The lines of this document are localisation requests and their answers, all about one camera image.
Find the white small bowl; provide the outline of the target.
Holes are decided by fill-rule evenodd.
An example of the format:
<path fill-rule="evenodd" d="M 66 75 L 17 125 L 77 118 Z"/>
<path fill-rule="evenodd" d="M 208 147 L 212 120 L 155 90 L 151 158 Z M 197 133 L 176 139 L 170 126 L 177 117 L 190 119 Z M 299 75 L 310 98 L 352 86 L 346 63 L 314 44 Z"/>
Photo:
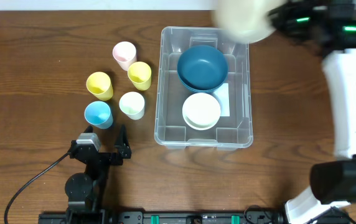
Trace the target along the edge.
<path fill-rule="evenodd" d="M 219 121 L 221 107 L 217 99 L 207 93 L 190 95 L 182 106 L 182 117 L 197 123 L 210 123 Z"/>

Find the beige large bowl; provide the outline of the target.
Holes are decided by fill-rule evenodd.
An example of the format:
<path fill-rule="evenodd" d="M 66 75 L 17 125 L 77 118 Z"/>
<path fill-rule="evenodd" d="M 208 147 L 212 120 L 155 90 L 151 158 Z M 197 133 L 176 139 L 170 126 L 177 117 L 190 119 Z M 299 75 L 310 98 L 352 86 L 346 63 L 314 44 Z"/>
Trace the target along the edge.
<path fill-rule="evenodd" d="M 285 0 L 218 0 L 214 24 L 235 42 L 252 44 L 269 37 L 275 28 L 268 13 Z"/>

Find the dark blue bowl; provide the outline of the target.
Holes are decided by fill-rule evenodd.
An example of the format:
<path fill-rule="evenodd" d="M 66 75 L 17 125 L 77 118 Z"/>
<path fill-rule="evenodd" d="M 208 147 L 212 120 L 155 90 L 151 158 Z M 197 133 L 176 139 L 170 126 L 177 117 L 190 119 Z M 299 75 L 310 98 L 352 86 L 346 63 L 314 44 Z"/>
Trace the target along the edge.
<path fill-rule="evenodd" d="M 182 84 L 192 92 L 211 93 L 224 84 L 227 74 L 189 73 L 188 75 L 182 75 L 179 73 L 178 77 Z"/>
<path fill-rule="evenodd" d="M 178 59 L 177 74 L 189 73 L 226 73 L 228 62 L 224 55 L 214 47 L 196 45 L 189 48 Z"/>

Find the yellow small bowl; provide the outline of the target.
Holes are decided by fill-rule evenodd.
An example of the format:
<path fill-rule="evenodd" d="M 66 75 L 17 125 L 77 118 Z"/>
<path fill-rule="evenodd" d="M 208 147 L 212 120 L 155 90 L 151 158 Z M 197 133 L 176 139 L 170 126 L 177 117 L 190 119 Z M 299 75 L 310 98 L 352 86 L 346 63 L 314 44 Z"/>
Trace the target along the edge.
<path fill-rule="evenodd" d="M 210 129 L 210 128 L 214 127 L 217 123 L 217 121 L 211 121 L 210 123 L 197 123 L 192 120 L 185 120 L 185 122 L 191 128 L 199 130 L 199 131 L 204 131 L 204 130 Z"/>

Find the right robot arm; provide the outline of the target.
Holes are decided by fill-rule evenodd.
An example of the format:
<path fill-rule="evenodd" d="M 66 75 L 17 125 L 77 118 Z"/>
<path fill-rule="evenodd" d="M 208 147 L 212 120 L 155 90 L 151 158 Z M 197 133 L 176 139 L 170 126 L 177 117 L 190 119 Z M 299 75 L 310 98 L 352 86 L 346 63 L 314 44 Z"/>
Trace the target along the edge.
<path fill-rule="evenodd" d="M 334 122 L 335 161 L 316 164 L 310 185 L 288 200 L 276 223 L 352 223 L 356 203 L 356 16 L 352 1 L 288 1 L 270 10 L 272 26 L 321 48 Z"/>

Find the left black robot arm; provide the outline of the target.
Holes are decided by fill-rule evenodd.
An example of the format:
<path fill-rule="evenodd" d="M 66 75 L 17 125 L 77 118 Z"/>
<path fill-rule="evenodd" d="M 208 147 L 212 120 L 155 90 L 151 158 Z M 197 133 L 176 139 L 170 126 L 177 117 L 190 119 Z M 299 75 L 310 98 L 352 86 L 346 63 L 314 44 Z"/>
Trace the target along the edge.
<path fill-rule="evenodd" d="M 124 159 L 132 155 L 126 135 L 126 127 L 122 125 L 114 147 L 116 152 L 100 152 L 101 142 L 89 126 L 78 139 L 71 142 L 67 154 L 86 165 L 85 171 L 73 174 L 65 184 L 68 196 L 68 208 L 73 211 L 95 212 L 102 204 L 103 193 L 109 177 L 111 166 L 121 166 Z"/>

